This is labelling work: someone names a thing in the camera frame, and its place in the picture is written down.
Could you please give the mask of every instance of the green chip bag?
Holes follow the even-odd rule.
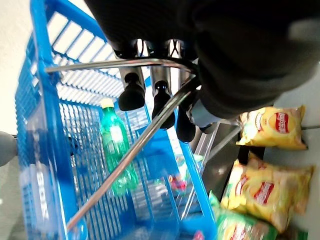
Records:
[[[278,232],[272,225],[254,217],[221,208],[218,199],[212,192],[209,194],[209,200],[217,224],[217,240],[276,239]]]
[[[296,227],[289,226],[283,234],[276,237],[276,240],[308,240],[308,233]]]

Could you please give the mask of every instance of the black rubber tip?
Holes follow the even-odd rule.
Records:
[[[200,130],[204,133],[204,134],[212,134],[215,130],[215,124],[209,124],[208,126],[205,127],[200,127]]]
[[[142,108],[145,105],[144,89],[136,83],[129,83],[119,96],[118,104],[122,111]]]
[[[157,95],[154,96],[154,107],[152,111],[152,119],[155,118],[155,116],[161,111],[161,109],[166,105],[166,103],[169,101],[170,95],[167,94],[164,91],[158,92]],[[173,125],[175,125],[176,118],[175,113],[173,112],[167,120],[161,125],[161,129],[169,129]]]
[[[176,120],[176,135],[184,143],[190,143],[196,135],[196,126],[190,122],[186,112],[181,107],[179,107]]]

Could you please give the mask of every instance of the store shelf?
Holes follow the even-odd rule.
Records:
[[[310,183],[310,196],[307,211],[304,216],[295,215],[292,222],[308,230],[308,239],[319,239],[319,216],[320,216],[320,128],[303,131],[303,139],[308,145],[306,151],[288,151],[277,148],[266,148],[264,160],[266,162],[291,167],[317,166]]]
[[[320,125],[320,65],[313,78],[304,85],[284,93],[274,106],[279,108],[295,108],[306,105],[306,113],[302,122],[303,127]]]

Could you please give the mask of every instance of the lay's logo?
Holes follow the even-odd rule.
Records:
[[[288,122],[289,115],[284,112],[277,112],[275,120],[275,130],[277,130],[281,134],[287,134],[288,130]]]

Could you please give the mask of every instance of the yellow chip bag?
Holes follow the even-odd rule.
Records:
[[[305,106],[299,108],[263,107],[240,116],[241,140],[238,145],[279,147],[305,150],[302,142],[301,122]]]
[[[305,214],[307,203],[309,199],[309,183],[314,173],[314,166],[307,166],[302,168],[292,168],[284,166],[276,166],[262,161],[252,152],[248,155],[248,167],[254,169],[274,169],[291,175],[297,182],[297,195],[295,197],[294,211],[298,214]]]
[[[292,216],[297,181],[272,168],[254,169],[235,161],[221,206],[251,214],[283,233]]]

